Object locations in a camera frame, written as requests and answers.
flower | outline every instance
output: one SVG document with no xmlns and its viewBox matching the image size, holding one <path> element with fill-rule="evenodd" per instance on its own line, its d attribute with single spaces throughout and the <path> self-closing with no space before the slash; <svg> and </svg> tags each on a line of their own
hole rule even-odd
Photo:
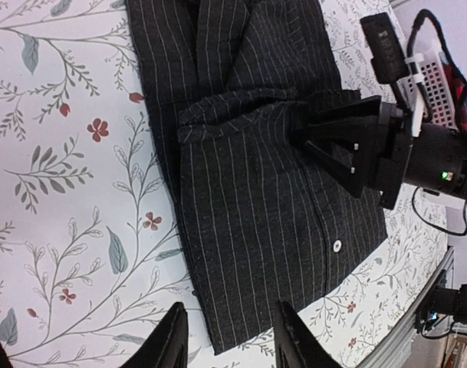
<svg viewBox="0 0 467 368">
<path fill-rule="evenodd" d="M 65 288 L 63 289 L 63 295 L 59 296 L 60 301 L 66 301 L 66 304 L 72 304 L 72 300 L 76 299 L 76 294 L 70 294 L 70 291 Z"/>
<path fill-rule="evenodd" d="M 158 224 L 162 223 L 162 218 L 161 217 L 153 218 L 153 212 L 148 212 L 146 214 L 146 217 L 149 219 L 149 221 L 143 222 L 143 227 L 151 228 L 154 231 L 158 230 Z"/>
<path fill-rule="evenodd" d="M 90 133 L 93 133 L 92 139 L 95 142 L 100 142 L 102 136 L 109 135 L 109 131 L 107 130 L 108 127 L 109 127 L 109 124 L 107 123 L 107 121 L 95 119 L 92 125 L 88 124 L 87 130 Z"/>
<path fill-rule="evenodd" d="M 347 306 L 347 313 L 353 313 L 355 309 L 356 309 L 356 303 L 351 301 L 350 304 Z"/>
<path fill-rule="evenodd" d="M 27 313 L 29 316 L 31 316 L 32 318 L 36 318 L 37 317 L 37 313 L 35 313 L 35 310 L 33 310 L 32 308 L 28 308 L 27 309 Z"/>
<path fill-rule="evenodd" d="M 129 94 L 129 99 L 136 104 L 139 104 L 142 100 L 144 100 L 144 97 L 142 94 L 138 94 L 137 92 L 133 92 Z"/>
<path fill-rule="evenodd" d="M 60 107 L 59 107 L 59 112 L 61 113 L 61 115 L 63 115 L 64 117 L 67 117 L 67 115 L 71 112 L 71 109 L 70 109 L 70 106 L 66 103 L 63 103 Z"/>
</svg>

white tablecloth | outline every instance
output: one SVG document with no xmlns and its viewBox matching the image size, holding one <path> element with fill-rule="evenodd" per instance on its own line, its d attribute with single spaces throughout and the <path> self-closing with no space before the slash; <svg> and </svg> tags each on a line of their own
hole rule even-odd
<svg viewBox="0 0 467 368">
<path fill-rule="evenodd" d="M 323 7 L 344 86 L 390 99 L 358 23 L 391 12 L 387 1 Z M 16 367 L 119 366 L 182 301 L 192 368 L 269 368 L 271 331 L 213 356 L 136 68 L 123 0 L 0 0 L 0 340 Z M 345 367 L 387 335 L 445 254 L 411 192 L 387 213 L 390 240 L 301 312 Z M 440 208 L 418 207 L 443 223 Z"/>
</svg>

tablecloth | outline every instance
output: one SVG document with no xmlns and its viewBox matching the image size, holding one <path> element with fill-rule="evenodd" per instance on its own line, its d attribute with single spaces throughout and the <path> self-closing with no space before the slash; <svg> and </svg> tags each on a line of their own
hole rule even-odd
<svg viewBox="0 0 467 368">
<path fill-rule="evenodd" d="M 323 3 L 343 87 L 375 80 L 359 19 L 386 0 Z M 300 312 L 356 366 L 388 334 L 446 251 L 404 186 L 389 239 Z M 418 198 L 444 225 L 444 210 Z M 174 301 L 194 367 L 274 365 L 272 331 L 213 356 L 148 129 L 124 1 L 0 1 L 0 341 L 14 366 L 119 366 Z"/>
</svg>

